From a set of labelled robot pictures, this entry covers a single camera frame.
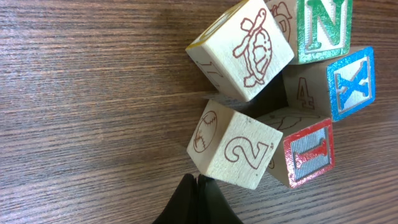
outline wooden table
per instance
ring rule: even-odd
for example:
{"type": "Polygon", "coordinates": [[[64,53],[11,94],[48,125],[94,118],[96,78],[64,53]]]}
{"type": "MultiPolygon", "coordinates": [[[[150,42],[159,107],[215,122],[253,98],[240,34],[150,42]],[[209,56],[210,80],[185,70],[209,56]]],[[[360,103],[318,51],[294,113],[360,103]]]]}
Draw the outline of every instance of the wooden table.
{"type": "MultiPolygon", "coordinates": [[[[235,1],[0,0],[0,223],[151,223],[183,174],[207,99],[256,117],[280,76],[226,100],[184,48],[235,1]]],[[[376,101],[334,124],[336,167],[297,190],[219,182],[244,223],[396,223],[398,3],[355,0],[376,101]]]]}

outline letter x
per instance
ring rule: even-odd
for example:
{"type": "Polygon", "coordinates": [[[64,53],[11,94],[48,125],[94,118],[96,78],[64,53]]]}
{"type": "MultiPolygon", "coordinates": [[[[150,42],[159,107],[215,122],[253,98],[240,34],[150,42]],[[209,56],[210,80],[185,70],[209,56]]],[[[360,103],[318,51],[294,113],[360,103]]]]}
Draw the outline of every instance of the letter x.
{"type": "Polygon", "coordinates": [[[357,72],[353,81],[345,80],[341,77],[341,74],[338,74],[338,88],[341,89],[344,86],[347,87],[346,91],[340,94],[340,105],[341,109],[344,109],[344,104],[348,100],[348,98],[353,94],[353,92],[360,91],[364,94],[364,96],[369,96],[369,84],[365,83],[364,85],[360,85],[361,80],[368,78],[368,62],[364,61],[362,63],[361,68],[357,72]]]}

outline black object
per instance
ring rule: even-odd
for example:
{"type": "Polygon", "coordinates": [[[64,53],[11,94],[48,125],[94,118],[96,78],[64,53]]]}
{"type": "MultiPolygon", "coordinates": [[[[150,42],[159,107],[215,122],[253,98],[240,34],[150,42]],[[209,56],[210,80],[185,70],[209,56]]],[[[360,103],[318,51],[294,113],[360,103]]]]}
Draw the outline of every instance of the black object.
{"type": "Polygon", "coordinates": [[[153,224],[243,224],[214,179],[185,174],[153,224]]]}

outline toy block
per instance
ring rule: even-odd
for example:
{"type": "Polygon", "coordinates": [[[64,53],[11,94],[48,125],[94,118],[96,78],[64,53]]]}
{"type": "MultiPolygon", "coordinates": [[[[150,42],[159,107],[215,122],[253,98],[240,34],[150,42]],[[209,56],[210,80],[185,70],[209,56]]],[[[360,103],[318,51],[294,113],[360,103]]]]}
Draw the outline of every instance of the toy block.
{"type": "Polygon", "coordinates": [[[227,10],[186,49],[224,95],[252,100],[294,53],[263,0],[227,10]]]}
{"type": "Polygon", "coordinates": [[[187,147],[208,177],[255,189],[282,133],[210,100],[187,147]]]}
{"type": "Polygon", "coordinates": [[[271,0],[267,7],[293,48],[290,64],[349,52],[353,0],[271,0]]]}
{"type": "Polygon", "coordinates": [[[330,118],[295,108],[282,108],[258,121],[283,132],[267,172],[296,188],[335,166],[330,118]]]}
{"type": "Polygon", "coordinates": [[[320,63],[288,66],[283,71],[290,107],[339,121],[376,98],[372,47],[352,47],[349,54],[320,63]]]}

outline green border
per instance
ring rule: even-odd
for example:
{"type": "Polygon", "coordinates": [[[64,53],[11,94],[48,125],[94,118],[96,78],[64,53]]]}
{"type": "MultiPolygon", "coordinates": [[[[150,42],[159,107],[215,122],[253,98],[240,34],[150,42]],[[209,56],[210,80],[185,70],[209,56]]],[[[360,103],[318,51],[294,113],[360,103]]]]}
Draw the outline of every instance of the green border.
{"type": "Polygon", "coordinates": [[[305,23],[304,23],[304,9],[306,0],[297,1],[297,48],[298,48],[298,63],[310,63],[325,60],[328,58],[337,57],[347,54],[349,52],[349,45],[351,43],[351,24],[353,18],[353,0],[347,0],[347,30],[346,30],[346,45],[342,49],[326,50],[316,53],[305,53],[305,23]]]}

